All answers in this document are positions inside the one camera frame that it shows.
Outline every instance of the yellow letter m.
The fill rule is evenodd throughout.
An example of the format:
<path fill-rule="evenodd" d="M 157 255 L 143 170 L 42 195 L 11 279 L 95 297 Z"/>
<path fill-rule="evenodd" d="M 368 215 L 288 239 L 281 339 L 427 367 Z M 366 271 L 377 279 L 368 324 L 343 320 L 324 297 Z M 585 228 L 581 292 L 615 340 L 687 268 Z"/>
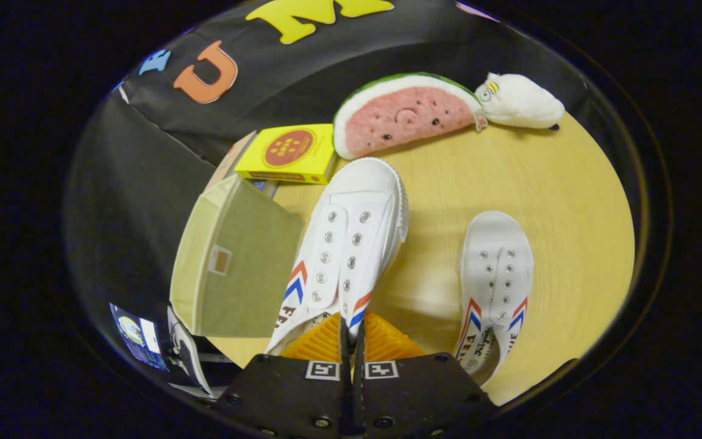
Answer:
<path fill-rule="evenodd" d="M 358 17 L 388 11 L 395 6 L 384 0 L 334 0 L 342 6 L 340 14 Z M 273 0 L 251 11 L 246 20 L 263 19 L 281 32 L 281 42 L 290 45 L 316 31 L 315 25 L 300 23 L 295 17 L 318 23 L 335 22 L 333 0 Z"/>

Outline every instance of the stuffed animal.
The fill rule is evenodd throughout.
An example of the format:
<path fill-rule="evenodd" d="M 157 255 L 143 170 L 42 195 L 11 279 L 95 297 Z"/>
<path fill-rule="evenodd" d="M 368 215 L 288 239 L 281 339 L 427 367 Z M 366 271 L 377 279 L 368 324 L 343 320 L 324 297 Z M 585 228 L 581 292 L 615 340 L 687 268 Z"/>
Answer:
<path fill-rule="evenodd" d="M 522 75 L 489 73 L 476 89 L 487 119 L 501 125 L 555 128 L 565 106 L 551 93 Z"/>

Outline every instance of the round wooden table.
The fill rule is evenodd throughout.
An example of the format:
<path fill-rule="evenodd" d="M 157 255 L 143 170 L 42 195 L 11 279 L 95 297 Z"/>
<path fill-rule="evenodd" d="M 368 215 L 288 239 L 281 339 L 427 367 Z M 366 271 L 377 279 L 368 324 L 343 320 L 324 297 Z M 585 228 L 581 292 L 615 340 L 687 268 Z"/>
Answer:
<path fill-rule="evenodd" d="M 633 221 L 622 184 L 573 117 L 566 113 L 559 125 L 551 131 L 491 124 L 375 155 L 402 177 L 410 228 L 369 309 L 424 352 L 454 350 L 462 319 L 457 266 L 470 220 L 486 210 L 505 212 L 530 241 L 534 280 L 523 329 L 483 387 L 498 405 L 587 352 L 625 303 L 633 274 Z M 340 159 L 335 172 L 347 162 Z M 282 183 L 275 200 L 307 227 L 323 190 Z M 240 367 L 268 343 L 209 340 Z"/>

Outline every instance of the watermelon slice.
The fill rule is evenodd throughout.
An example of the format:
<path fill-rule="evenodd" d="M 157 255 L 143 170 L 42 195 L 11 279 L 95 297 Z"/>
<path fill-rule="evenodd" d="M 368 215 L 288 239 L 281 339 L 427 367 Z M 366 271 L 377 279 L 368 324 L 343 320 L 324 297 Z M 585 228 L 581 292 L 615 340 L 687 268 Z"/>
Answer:
<path fill-rule="evenodd" d="M 335 114 L 335 151 L 352 160 L 384 148 L 487 125 L 478 97 L 431 73 L 383 77 L 351 94 Z"/>

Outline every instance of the blue letter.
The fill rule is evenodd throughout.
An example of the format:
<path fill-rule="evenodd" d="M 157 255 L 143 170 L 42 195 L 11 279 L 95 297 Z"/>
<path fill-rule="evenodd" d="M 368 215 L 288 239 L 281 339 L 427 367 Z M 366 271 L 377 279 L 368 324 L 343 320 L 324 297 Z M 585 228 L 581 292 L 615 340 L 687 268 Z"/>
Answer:
<path fill-rule="evenodd" d="M 171 52 L 166 52 L 164 49 L 162 49 L 149 56 L 148 59 L 143 62 L 142 67 L 140 67 L 140 75 L 148 70 L 158 70 L 159 72 L 164 70 L 164 67 L 167 66 L 167 60 L 169 59 L 170 53 Z"/>

